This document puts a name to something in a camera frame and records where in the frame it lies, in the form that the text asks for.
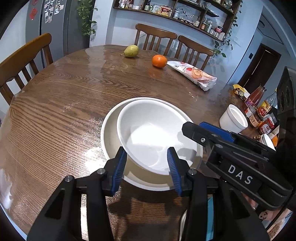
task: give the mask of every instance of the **wooden chair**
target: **wooden chair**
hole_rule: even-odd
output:
[[[155,41],[155,37],[158,37],[158,41],[157,41],[155,49],[154,49],[154,51],[156,51],[156,52],[158,51],[161,39],[169,38],[170,40],[168,41],[168,45],[167,45],[167,47],[165,49],[165,52],[163,54],[164,56],[167,56],[168,51],[170,49],[170,46],[171,46],[173,40],[177,38],[177,34],[175,34],[173,32],[169,32],[169,31],[159,29],[159,28],[154,28],[154,27],[144,25],[144,24],[141,24],[141,23],[136,24],[136,29],[138,31],[137,31],[137,35],[136,35],[135,45],[138,45],[141,31],[143,31],[144,33],[147,34],[146,39],[145,39],[145,43],[144,43],[144,46],[143,46],[144,50],[147,49],[147,44],[148,44],[148,40],[149,40],[150,35],[152,35],[153,37],[152,37],[152,40],[151,40],[151,43],[150,43],[150,46],[149,46],[149,50],[152,50],[153,45],[154,45],[154,41]]]
[[[207,54],[207,57],[206,57],[203,65],[202,65],[202,67],[200,68],[201,70],[204,70],[209,58],[214,55],[213,51],[208,49],[207,47],[205,47],[203,45],[200,45],[200,44],[192,41],[191,39],[188,39],[188,38],[182,36],[182,35],[179,36],[178,40],[179,40],[179,46],[178,46],[175,58],[177,58],[177,59],[179,58],[182,45],[185,44],[187,46],[187,50],[186,50],[186,53],[185,53],[184,58],[183,58],[182,61],[185,62],[185,63],[191,64],[194,52],[197,51],[197,55],[196,55],[195,60],[193,62],[193,66],[195,66],[197,61],[198,61],[198,57],[200,56],[200,53]],[[192,51],[191,51],[189,60],[186,61],[186,59],[188,57],[189,49],[192,49]]]
[[[43,34],[22,46],[0,63],[0,92],[8,104],[11,103],[13,93],[9,89],[7,82],[15,79],[17,85],[22,89],[25,85],[21,80],[19,73],[22,71],[28,82],[31,79],[26,68],[27,64],[30,64],[35,75],[38,74],[39,71],[34,62],[34,58],[39,51],[43,49],[47,65],[50,65],[53,62],[49,49],[51,41],[52,36],[49,33]]]

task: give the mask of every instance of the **green pear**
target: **green pear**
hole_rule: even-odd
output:
[[[131,58],[136,57],[139,53],[139,48],[137,45],[128,46],[123,52],[125,57]]]

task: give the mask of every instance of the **gray refrigerator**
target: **gray refrigerator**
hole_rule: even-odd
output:
[[[89,36],[83,36],[77,0],[30,0],[26,19],[26,42],[43,33],[50,33],[53,61],[89,47]],[[38,70],[46,67],[44,55],[34,59]]]

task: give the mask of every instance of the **round table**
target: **round table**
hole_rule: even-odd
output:
[[[136,58],[125,58],[120,55],[125,48],[96,46],[67,55],[14,96],[0,128],[0,202],[25,233],[64,176],[84,177],[104,166],[101,125],[116,104],[141,96],[159,98],[196,124],[218,126],[229,104],[242,103],[225,83],[217,81],[203,91],[169,66],[154,68],[156,52],[140,50]],[[243,134],[252,136],[254,129]],[[206,165],[200,171],[214,175]],[[122,180],[107,205],[116,240],[173,241],[178,240],[187,198],[177,197],[174,190],[142,190]],[[85,222],[82,232],[85,238]]]

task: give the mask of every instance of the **red sticker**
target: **red sticker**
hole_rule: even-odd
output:
[[[29,15],[29,17],[30,17],[31,20],[34,19],[34,17],[36,16],[36,13],[37,13],[37,9],[36,8],[33,8],[32,11],[31,11],[31,13],[30,13],[30,15]]]

